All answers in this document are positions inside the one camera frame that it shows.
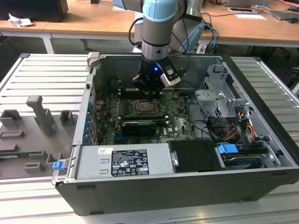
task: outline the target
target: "desk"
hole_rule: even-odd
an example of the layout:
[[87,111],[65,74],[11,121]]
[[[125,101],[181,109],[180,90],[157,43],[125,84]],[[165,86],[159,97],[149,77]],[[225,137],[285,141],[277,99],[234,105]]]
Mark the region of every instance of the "desk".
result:
[[[272,11],[283,11],[288,5],[275,0],[263,0],[270,5]],[[201,12],[211,15],[231,14],[224,6],[216,6],[206,2]],[[267,47],[299,47],[299,23],[280,21],[269,13],[262,13],[267,20],[239,19],[235,15],[212,17],[213,27],[219,33],[219,44],[267,46]],[[211,31],[204,30],[201,39],[211,39]]]
[[[282,11],[287,5],[274,1],[263,0],[271,6],[271,10]],[[75,39],[109,39],[126,40],[128,30],[134,20],[133,12],[112,11],[109,2],[90,4],[89,0],[68,0],[69,11],[64,22],[34,22],[34,26],[17,28],[8,21],[0,21],[0,32],[6,36],[40,37],[43,39],[47,52],[53,54],[51,38]],[[211,15],[230,14],[207,2],[202,12]],[[212,17],[214,28],[219,33],[219,44],[247,46],[299,47],[299,23],[290,24],[280,21],[270,14],[262,14],[267,20],[238,19],[234,15]],[[212,38],[211,31],[204,30],[201,39]]]
[[34,26],[17,28],[0,21],[5,36],[40,37],[48,54],[53,54],[51,38],[127,40],[134,21],[133,12],[112,11],[109,2],[91,4],[89,0],[68,0],[69,11],[63,22],[34,22]]

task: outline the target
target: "blue plastic tab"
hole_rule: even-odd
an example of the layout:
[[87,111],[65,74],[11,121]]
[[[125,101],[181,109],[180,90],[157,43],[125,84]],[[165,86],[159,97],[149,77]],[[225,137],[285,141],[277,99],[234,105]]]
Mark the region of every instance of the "blue plastic tab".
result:
[[221,144],[220,146],[218,146],[218,150],[220,152],[220,154],[223,153],[238,153],[238,149],[234,144]]
[[57,161],[53,163],[53,170],[64,170],[65,161]]

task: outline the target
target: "motherboard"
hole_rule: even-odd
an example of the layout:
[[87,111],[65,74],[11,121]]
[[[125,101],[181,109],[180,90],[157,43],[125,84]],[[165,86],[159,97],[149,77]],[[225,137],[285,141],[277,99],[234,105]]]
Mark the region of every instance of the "motherboard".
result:
[[96,102],[101,145],[166,143],[196,139],[187,116],[188,97],[164,90],[156,99],[109,93]]

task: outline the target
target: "power supply label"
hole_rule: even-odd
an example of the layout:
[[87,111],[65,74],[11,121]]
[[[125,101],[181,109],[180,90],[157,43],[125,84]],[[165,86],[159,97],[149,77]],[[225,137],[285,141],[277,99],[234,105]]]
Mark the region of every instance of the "power supply label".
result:
[[146,149],[112,151],[112,176],[148,174],[150,174],[150,170]]

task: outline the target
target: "green circuit board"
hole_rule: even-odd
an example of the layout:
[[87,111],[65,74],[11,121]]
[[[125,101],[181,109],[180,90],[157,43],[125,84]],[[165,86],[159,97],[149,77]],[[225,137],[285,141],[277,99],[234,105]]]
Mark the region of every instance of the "green circuit board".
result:
[[[159,99],[121,99],[115,93],[107,95],[101,101],[97,111],[99,143],[101,145],[166,143],[169,140],[196,139],[194,128],[186,115],[186,96],[175,91],[163,91]],[[143,120],[143,116],[163,117],[153,119],[157,124],[156,133],[140,137],[122,135],[122,123],[132,119]]]

